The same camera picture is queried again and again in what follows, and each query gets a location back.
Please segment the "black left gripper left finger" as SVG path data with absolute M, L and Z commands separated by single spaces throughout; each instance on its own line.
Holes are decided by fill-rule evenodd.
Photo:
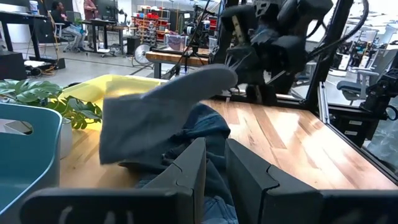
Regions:
M 62 189 L 34 192 L 22 224 L 200 224 L 206 142 L 194 140 L 171 165 L 139 189 Z

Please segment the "grey baseball cap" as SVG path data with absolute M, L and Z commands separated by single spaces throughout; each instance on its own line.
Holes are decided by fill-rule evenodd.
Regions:
M 114 164 L 147 153 L 182 129 L 195 104 L 237 82 L 238 75 L 233 69 L 212 64 L 147 93 L 105 98 L 100 163 Z

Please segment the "wooden workbench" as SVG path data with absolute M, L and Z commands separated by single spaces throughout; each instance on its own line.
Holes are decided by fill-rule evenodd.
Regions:
M 201 67 L 202 64 L 208 64 L 210 51 L 208 49 L 198 49 L 197 56 L 191 56 L 187 60 L 184 58 L 180 62 L 182 65 L 187 64 L 188 67 Z M 180 54 L 173 54 L 170 51 L 149 51 L 145 54 L 146 59 L 154 64 L 154 78 L 161 79 L 162 64 L 177 64 L 180 60 Z

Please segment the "red parts shelving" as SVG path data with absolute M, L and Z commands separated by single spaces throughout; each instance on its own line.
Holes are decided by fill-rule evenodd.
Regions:
M 156 46 L 165 42 L 165 34 L 170 28 L 170 11 L 162 7 L 143 7 L 132 14 L 131 22 L 140 43 Z

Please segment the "small white fan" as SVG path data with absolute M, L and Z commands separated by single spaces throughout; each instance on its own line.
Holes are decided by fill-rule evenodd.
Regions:
M 134 51 L 134 60 L 139 65 L 150 65 L 149 60 L 146 58 L 146 53 L 150 52 L 154 47 L 147 44 L 139 45 Z

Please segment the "black speaker box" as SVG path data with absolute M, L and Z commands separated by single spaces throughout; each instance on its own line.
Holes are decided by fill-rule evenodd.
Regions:
M 141 38 L 137 36 L 132 36 L 127 38 L 127 55 L 133 55 L 135 50 L 140 46 L 141 44 Z

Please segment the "grey office chair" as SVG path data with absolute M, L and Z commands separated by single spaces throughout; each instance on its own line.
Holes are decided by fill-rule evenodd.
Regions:
M 369 68 L 352 68 L 349 72 L 356 75 L 355 81 L 340 81 L 336 88 L 342 92 L 344 98 L 352 105 L 354 101 L 365 100 L 367 97 L 366 90 L 375 84 L 381 75 L 385 74 L 398 54 L 398 49 L 382 50 L 376 56 L 376 66 Z

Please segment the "yellow plastic bin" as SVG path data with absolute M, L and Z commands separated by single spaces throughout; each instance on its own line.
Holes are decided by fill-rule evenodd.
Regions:
M 107 74 L 65 88 L 60 98 L 72 96 L 103 109 L 105 97 L 145 93 L 165 82 L 167 81 L 156 78 Z

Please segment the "black device with lens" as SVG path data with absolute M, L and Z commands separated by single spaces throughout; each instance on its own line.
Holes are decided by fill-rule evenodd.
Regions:
M 367 98 L 360 104 L 362 110 L 379 119 L 398 119 L 398 109 L 389 104 L 398 96 L 398 68 L 393 68 L 379 76 L 377 82 L 366 89 Z

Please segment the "teal plastic bin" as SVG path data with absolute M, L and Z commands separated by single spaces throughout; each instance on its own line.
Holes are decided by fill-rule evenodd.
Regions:
M 32 192 L 60 182 L 60 113 L 0 103 L 0 118 L 25 121 L 30 135 L 0 133 L 0 224 L 20 224 L 19 210 Z

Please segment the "green leafy plant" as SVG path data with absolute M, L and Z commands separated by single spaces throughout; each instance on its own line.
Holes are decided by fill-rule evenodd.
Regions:
M 101 108 L 74 96 L 63 96 L 63 88 L 48 81 L 0 80 L 0 102 L 55 110 L 64 124 L 73 129 L 86 129 L 102 122 Z

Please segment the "seated person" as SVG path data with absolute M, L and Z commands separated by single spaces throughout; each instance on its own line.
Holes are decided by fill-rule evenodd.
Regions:
M 74 49 L 79 49 L 79 50 L 84 50 L 83 48 L 83 42 L 84 42 L 84 37 L 83 34 L 78 30 L 77 26 L 75 26 L 72 22 L 67 21 L 66 17 L 63 17 L 63 4 L 54 1 L 51 6 L 51 16 L 52 19 L 54 20 L 55 23 L 62 23 L 64 24 L 62 28 L 62 32 L 65 34 L 70 34 L 74 36 L 74 41 L 73 41 L 73 48 Z

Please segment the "black standing desk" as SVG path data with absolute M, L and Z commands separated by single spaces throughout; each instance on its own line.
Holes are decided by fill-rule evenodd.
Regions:
M 39 51 L 39 41 L 35 29 L 35 26 L 38 24 L 38 21 L 48 22 L 49 19 L 47 16 L 43 15 L 28 14 L 23 12 L 0 11 L 0 22 L 2 25 L 2 30 L 4 32 L 3 37 L 8 51 L 13 52 L 14 49 L 12 46 L 12 41 L 7 25 L 8 24 L 28 25 L 30 31 L 30 41 L 32 42 L 34 55 L 35 55 L 34 57 L 29 57 L 29 59 L 49 63 L 50 66 L 48 68 L 48 71 L 66 68 L 64 58 L 57 57 L 57 59 L 49 59 L 41 57 Z

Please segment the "black aluminium table frame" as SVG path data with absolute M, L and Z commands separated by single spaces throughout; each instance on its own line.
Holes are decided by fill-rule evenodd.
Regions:
M 242 4 L 247 3 L 245 0 L 226 0 L 226 3 L 222 8 L 222 12 L 227 7 Z M 317 89 L 320 82 L 325 83 L 326 81 L 336 50 L 349 38 L 348 34 L 343 33 L 343 27 L 348 18 L 352 4 L 353 0 L 337 0 L 337 2 L 333 2 L 333 7 L 323 18 L 322 22 L 313 20 L 308 25 L 307 39 L 305 42 L 305 50 L 308 53 L 308 59 L 305 68 L 301 72 L 295 74 L 295 79 L 292 82 L 292 86 L 289 91 L 281 90 L 280 93 L 277 94 L 277 103 L 270 106 L 305 109 L 319 116 Z M 238 40 L 236 36 L 228 34 L 227 37 L 231 37 L 231 43 L 220 43 L 220 15 L 218 16 L 218 46 L 211 53 L 211 61 L 213 63 L 225 64 L 226 49 L 228 47 L 236 46 L 238 44 Z M 366 118 L 376 120 L 377 126 L 381 120 L 384 120 L 374 117 L 371 113 L 362 110 L 359 106 L 336 105 L 328 102 L 330 115 L 332 111 L 357 113 L 364 115 Z M 389 170 L 385 163 L 381 162 L 369 151 L 363 149 L 363 147 L 355 145 L 345 135 L 341 134 L 333 125 L 331 125 L 331 123 L 326 125 L 331 128 L 333 132 L 339 135 L 339 137 L 341 137 L 349 146 L 374 165 L 377 170 L 384 174 L 394 184 L 398 185 L 398 172 Z

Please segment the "silver aluminium rail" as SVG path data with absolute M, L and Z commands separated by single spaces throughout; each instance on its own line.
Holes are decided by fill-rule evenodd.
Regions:
M 320 82 L 318 89 L 318 111 L 320 119 L 323 123 L 329 124 L 330 123 L 330 114 L 328 109 L 328 100 L 326 94 L 326 86 L 324 82 Z

